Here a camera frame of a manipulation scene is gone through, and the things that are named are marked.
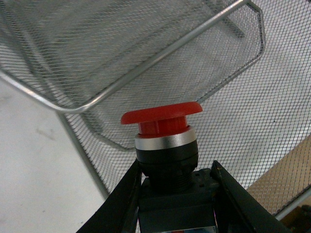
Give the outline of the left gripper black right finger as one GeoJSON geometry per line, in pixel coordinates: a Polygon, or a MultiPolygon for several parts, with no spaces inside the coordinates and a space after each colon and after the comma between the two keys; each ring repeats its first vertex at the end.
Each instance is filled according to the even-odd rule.
{"type": "Polygon", "coordinates": [[[290,230],[263,208],[218,162],[211,177],[219,183],[215,217],[220,233],[289,233],[290,230]]]}

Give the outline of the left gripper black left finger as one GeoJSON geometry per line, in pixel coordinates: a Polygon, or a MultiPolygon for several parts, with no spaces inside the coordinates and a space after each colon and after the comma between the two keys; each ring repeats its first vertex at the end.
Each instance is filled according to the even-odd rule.
{"type": "Polygon", "coordinates": [[[141,169],[133,162],[103,205],[78,230],[79,233],[135,233],[141,169]]]}

